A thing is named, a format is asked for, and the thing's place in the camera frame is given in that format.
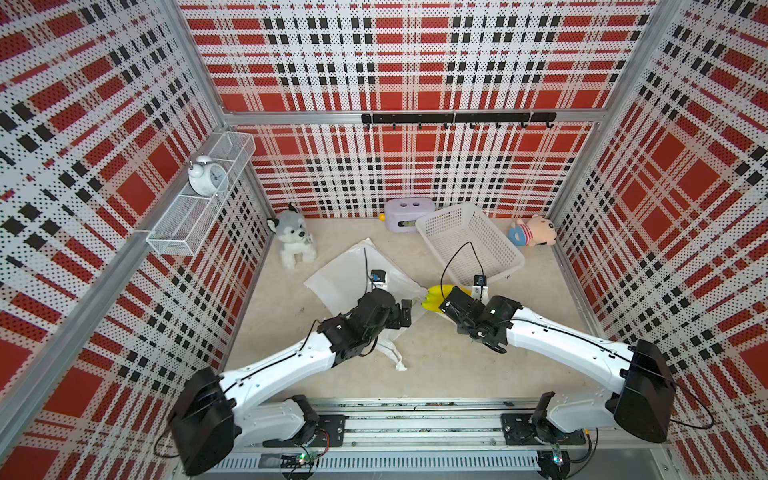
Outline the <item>yellow banana bunch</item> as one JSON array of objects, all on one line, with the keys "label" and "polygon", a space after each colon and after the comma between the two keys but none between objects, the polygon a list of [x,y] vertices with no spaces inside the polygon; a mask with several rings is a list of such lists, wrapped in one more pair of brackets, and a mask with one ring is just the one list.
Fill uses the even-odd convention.
[{"label": "yellow banana bunch", "polygon": [[[422,301],[422,307],[431,312],[440,312],[440,305],[444,302],[447,296],[458,287],[455,285],[438,285],[430,287],[427,290],[425,299]],[[471,291],[465,287],[458,288],[463,293],[470,295]]]}]

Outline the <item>white plastic bag lemon print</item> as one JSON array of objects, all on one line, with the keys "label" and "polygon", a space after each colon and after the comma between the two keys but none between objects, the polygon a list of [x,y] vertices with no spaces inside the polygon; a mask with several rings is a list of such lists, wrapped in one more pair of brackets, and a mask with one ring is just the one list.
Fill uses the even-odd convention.
[{"label": "white plastic bag lemon print", "polygon": [[347,251],[320,268],[304,285],[309,288],[332,314],[350,310],[364,293],[371,291],[371,281],[364,275],[372,270],[383,270],[384,290],[392,294],[396,301],[412,301],[411,318],[415,325],[425,314],[422,302],[426,299],[427,289],[417,284],[406,275],[386,255],[381,253],[370,238],[360,241]]}]

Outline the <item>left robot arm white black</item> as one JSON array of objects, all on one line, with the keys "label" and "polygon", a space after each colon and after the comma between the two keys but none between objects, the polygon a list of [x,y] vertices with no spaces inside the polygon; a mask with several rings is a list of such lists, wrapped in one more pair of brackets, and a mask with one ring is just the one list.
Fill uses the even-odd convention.
[{"label": "left robot arm white black", "polygon": [[167,419],[183,471],[201,475],[234,448],[264,441],[309,443],[319,416],[303,395],[281,403],[272,397],[289,386],[369,354],[385,329],[408,328],[412,302],[384,289],[365,293],[346,313],[310,327],[304,340],[249,366],[221,374],[195,372]]}]

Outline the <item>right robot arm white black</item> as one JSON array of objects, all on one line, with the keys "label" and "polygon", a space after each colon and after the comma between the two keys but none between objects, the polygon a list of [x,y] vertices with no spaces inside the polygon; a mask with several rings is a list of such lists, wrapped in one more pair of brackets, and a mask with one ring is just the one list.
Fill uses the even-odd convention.
[{"label": "right robot arm white black", "polygon": [[536,437],[555,444],[578,430],[619,427],[643,441],[666,442],[677,386],[659,348],[587,335],[503,296],[487,301],[459,287],[433,287],[424,307],[451,320],[461,335],[504,354],[522,348],[595,381],[594,391],[545,392],[530,417]]}]

